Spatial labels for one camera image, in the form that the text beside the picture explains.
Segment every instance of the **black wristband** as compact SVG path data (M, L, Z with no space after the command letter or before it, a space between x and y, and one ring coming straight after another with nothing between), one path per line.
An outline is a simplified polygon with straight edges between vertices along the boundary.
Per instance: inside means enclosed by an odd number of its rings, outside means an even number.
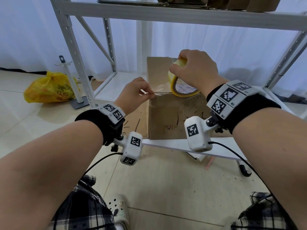
M207 97L207 101L210 100L213 94L215 94L215 92L217 92L221 86L222 85L218 86L210 92ZM217 118L219 119L220 125L226 127L232 134L233 129L239 122L241 122L243 119L245 119L252 113L267 107L275 107L281 109L280 105L278 105L276 102L260 94L255 94L246 97L236 108L233 109L233 111L225 120L223 120L219 116L217 116Z
M108 116L102 114L99 110L87 110L79 114L75 121L88 120L94 123L102 132L103 144L109 145L113 142L114 138L119 136L122 132L122 125L125 118L122 118L116 125L114 125Z

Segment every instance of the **left arm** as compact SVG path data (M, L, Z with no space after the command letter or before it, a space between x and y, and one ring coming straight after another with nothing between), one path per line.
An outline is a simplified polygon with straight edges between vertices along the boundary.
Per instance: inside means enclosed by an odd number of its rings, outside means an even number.
M126 85L114 103L128 115L153 97L148 83L139 77ZM100 129L88 120L79 120L1 158L1 229L46 228L102 143Z

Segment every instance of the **qr code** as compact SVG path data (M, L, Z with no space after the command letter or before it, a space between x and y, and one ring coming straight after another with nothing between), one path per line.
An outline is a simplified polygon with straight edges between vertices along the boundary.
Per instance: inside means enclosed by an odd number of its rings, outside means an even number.
M134 159L128 158L128 157L126 157L123 161L123 163L129 164L129 165L133 165L134 162L135 162Z
M211 109L214 110L216 113L220 114L224 110L225 107L226 107L226 104L223 103L221 100L217 99L212 105Z
M220 95L222 99L224 99L226 102L230 102L232 99L234 99L235 96L237 96L238 92L233 90L232 88L228 88L225 90L224 93Z
M105 108L106 110L108 110L108 111L110 111L110 112L112 112L112 111L115 110L115 107L111 106L110 104L105 105L103 108Z
M130 143L133 144L133 145L135 145L135 146L140 147L141 140L138 139L138 138L132 137Z
M193 124L187 127L187 130L188 130L189 137L198 134L198 129L197 129L196 124Z
M113 112L113 115L115 116L117 120L120 120L123 117L122 114L119 112L119 110L116 110L115 112Z
M240 82L240 83L237 83L237 84L234 84L233 85L234 87L237 87L239 90L246 90L248 88L251 88L251 86L243 83L243 82Z

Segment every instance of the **shelf beam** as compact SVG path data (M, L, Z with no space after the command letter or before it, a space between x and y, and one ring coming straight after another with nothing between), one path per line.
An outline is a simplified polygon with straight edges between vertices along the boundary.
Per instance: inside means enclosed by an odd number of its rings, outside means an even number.
M280 30L307 30L307 16L296 13L251 13L245 11L171 8L118 3L66 2L65 15L133 19L144 21L194 23L218 26L251 27Z

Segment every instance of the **white shelving unit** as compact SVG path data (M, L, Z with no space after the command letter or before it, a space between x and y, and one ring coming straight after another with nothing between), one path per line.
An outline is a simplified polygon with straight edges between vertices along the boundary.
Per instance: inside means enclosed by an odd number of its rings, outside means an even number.
M98 3L72 2L71 0L50 0L58 19L59 25L63 32L69 52L73 59L79 78L84 86L87 98L91 107L98 104L114 101L121 93L124 86L134 78L141 76L135 73L123 73L116 71L116 58L113 51L112 32L110 28L109 18L115 19L133 19L144 21L161 21L175 23L194 23L218 26L234 26L234 27L252 27L266 29L280 29L298 31L297 36L282 55L280 62L271 74L270 79L262 89L267 97L276 101L282 108L291 112L272 92L272 87L279 79L288 71L290 66L297 60L301 53L307 47L307 16L305 13L251 13L245 11L227 11L212 10L200 8L179 8L171 7L162 3L145 3L145 2L126 2L126 1L110 1L98 0ZM83 60L79 51L78 44L72 29L70 16L74 15L79 20L84 29L88 32L94 42L97 44L102 53L110 61L113 73L108 79L93 92L88 77L85 73ZM99 17L103 19L108 42L108 50L103 48L97 37L94 35L90 27L83 19L86 17ZM232 137L212 138L213 141L220 142L231 149L235 150L243 158L242 151L237 146ZM144 139L145 145L154 147L170 148L179 151L190 151L188 143L185 139L176 140L150 140ZM234 154L227 149L213 145L213 149L209 152L198 153L214 157L223 157L238 160Z

